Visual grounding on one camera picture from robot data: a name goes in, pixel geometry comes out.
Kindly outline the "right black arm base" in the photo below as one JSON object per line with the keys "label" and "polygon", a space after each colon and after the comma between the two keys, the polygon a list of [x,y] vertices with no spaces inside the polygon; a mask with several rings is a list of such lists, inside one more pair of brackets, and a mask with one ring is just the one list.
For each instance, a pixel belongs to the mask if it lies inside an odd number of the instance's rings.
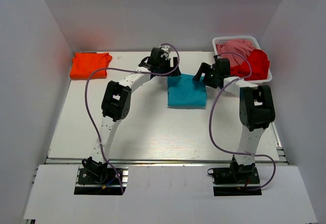
{"label": "right black arm base", "polygon": [[229,167],[209,168],[207,174],[213,179],[215,197],[260,196],[262,190],[257,168],[252,173],[232,175]]}

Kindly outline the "teal t-shirt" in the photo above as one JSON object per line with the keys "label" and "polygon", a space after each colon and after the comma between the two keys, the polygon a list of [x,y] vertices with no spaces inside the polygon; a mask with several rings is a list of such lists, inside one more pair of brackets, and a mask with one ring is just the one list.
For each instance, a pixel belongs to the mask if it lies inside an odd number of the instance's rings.
{"label": "teal t-shirt", "polygon": [[194,81],[193,76],[189,74],[168,77],[168,107],[205,108],[207,92],[202,80],[203,77],[199,81]]}

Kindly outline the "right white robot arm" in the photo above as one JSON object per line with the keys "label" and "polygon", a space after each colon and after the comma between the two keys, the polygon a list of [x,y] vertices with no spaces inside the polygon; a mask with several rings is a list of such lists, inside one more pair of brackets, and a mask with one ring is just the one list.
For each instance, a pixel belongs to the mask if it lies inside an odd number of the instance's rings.
{"label": "right white robot arm", "polygon": [[[213,145],[220,151],[232,155],[228,174],[233,178],[252,175],[260,139],[276,117],[270,87],[256,85],[246,81],[245,78],[232,76],[229,60],[217,55],[214,56],[214,64],[201,64],[193,81],[202,81],[207,87],[220,88],[209,114],[208,131]],[[224,91],[239,98],[239,118],[242,123],[242,132],[238,149],[235,152],[219,147],[214,142],[212,135],[213,110]]]}

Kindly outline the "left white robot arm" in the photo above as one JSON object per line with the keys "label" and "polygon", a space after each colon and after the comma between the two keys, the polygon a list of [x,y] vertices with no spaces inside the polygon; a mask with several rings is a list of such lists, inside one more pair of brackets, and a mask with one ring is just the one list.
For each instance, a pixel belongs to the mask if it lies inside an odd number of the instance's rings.
{"label": "left white robot arm", "polygon": [[87,79],[85,87],[85,106],[88,116],[95,128],[97,141],[90,157],[82,160],[87,173],[97,183],[102,183],[107,177],[107,167],[112,169],[113,165],[108,161],[110,148],[115,137],[119,124],[130,112],[131,96],[136,89],[149,82],[156,76],[179,76],[180,56],[176,60],[170,58],[170,52],[176,48],[168,43],[162,44],[159,48],[153,48],[148,57],[141,60],[135,70],[123,70],[119,68],[100,68],[94,71],[92,78],[99,71],[115,70],[127,72],[129,75],[120,81],[110,81],[105,89],[101,103],[102,120],[100,127],[96,126],[88,106],[88,86],[90,78]]}

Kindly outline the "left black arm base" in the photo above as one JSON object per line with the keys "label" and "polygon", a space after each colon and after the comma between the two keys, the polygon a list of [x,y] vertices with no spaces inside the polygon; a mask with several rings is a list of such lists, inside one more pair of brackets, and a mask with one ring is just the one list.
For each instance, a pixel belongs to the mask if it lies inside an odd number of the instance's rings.
{"label": "left black arm base", "polygon": [[77,172],[74,195],[116,195],[122,196],[120,182],[123,191],[126,190],[128,180],[128,169],[117,168],[118,174],[112,168],[107,168],[107,172],[100,179],[96,179],[84,168]]}

